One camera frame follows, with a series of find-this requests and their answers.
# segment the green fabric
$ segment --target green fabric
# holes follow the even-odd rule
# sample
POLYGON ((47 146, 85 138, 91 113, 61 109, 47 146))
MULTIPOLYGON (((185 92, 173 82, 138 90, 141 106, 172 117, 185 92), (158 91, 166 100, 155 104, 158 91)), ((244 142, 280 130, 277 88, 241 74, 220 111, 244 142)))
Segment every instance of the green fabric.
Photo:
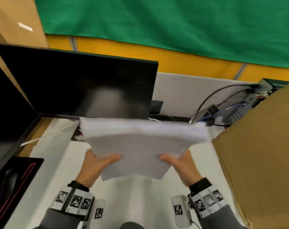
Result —
POLYGON ((289 0, 35 0, 45 33, 289 68, 289 0))

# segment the blue cable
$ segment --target blue cable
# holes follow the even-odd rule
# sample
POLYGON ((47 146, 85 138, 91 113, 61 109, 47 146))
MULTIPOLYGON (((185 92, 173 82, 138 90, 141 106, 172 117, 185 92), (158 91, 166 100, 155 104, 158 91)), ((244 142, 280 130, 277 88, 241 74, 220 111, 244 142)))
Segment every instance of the blue cable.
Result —
POLYGON ((232 108, 232 107, 235 107, 235 106, 239 107, 239 106, 241 106, 241 105, 244 105, 244 104, 233 104, 233 105, 231 105, 231 106, 229 106, 229 107, 227 107, 227 108, 225 108, 225 109, 223 109, 223 110, 220 110, 220 111, 216 112, 215 114, 212 114, 212 115, 203 117, 203 118, 199 119, 197 122, 200 122, 200 121, 202 121, 202 120, 204 120, 204 119, 207 119, 207 118, 209 118, 209 117, 212 117, 212 116, 214 116, 214 115, 216 115, 216 114, 219 114, 219 113, 221 113, 221 112, 223 112, 223 111, 225 111, 225 110, 228 110, 228 109, 230 109, 230 108, 232 108))

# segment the forearm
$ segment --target forearm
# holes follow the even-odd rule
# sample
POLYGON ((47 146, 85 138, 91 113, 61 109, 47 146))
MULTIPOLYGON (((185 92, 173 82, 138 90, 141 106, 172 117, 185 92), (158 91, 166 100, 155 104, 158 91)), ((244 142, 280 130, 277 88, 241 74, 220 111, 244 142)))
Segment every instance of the forearm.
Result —
POLYGON ((190 186, 190 191, 202 229, 244 229, 221 193, 206 178, 190 186))
POLYGON ((72 181, 57 194, 37 229, 77 229, 87 218, 93 201, 87 187, 72 181))

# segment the computer monitor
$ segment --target computer monitor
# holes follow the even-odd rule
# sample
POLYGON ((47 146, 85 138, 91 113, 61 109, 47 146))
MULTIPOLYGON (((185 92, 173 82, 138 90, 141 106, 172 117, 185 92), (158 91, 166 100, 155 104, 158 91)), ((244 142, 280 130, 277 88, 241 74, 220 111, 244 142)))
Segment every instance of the computer monitor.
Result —
POLYGON ((38 121, 34 109, 0 68, 0 170, 38 121))
POLYGON ((41 115, 148 119, 156 61, 16 45, 0 55, 41 115))

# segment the white controller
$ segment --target white controller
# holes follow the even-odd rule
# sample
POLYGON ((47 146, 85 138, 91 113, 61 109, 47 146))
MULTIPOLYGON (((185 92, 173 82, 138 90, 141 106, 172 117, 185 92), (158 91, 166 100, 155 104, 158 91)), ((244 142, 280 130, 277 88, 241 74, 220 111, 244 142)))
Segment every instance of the white controller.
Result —
POLYGON ((171 199, 175 223, 180 228, 188 228, 192 224, 188 199, 184 195, 177 195, 171 199))

